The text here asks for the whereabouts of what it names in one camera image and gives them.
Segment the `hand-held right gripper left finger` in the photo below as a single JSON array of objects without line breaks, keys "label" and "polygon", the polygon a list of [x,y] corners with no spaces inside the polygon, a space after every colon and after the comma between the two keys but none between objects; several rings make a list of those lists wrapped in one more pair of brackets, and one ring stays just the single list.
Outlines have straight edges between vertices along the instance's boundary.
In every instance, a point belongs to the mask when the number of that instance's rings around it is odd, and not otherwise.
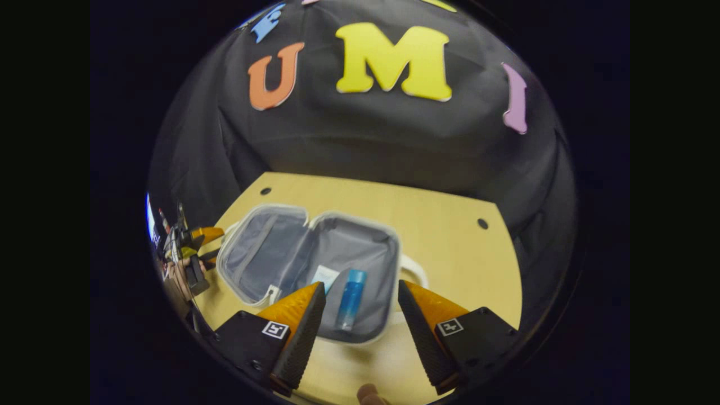
[{"label": "hand-held right gripper left finger", "polygon": [[213,332],[213,348],[262,389],[291,397],[313,351],[326,307],[326,287],[315,282],[257,314],[241,310]]}]

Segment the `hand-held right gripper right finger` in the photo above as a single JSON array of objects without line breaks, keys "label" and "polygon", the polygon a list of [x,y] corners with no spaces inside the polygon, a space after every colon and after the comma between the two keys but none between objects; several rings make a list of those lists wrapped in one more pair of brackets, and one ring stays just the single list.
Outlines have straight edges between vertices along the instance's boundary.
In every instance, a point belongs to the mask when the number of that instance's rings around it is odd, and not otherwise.
[{"label": "hand-held right gripper right finger", "polygon": [[398,303],[439,395],[496,379],[519,341],[519,331],[488,307],[467,310],[407,280],[398,282]]}]

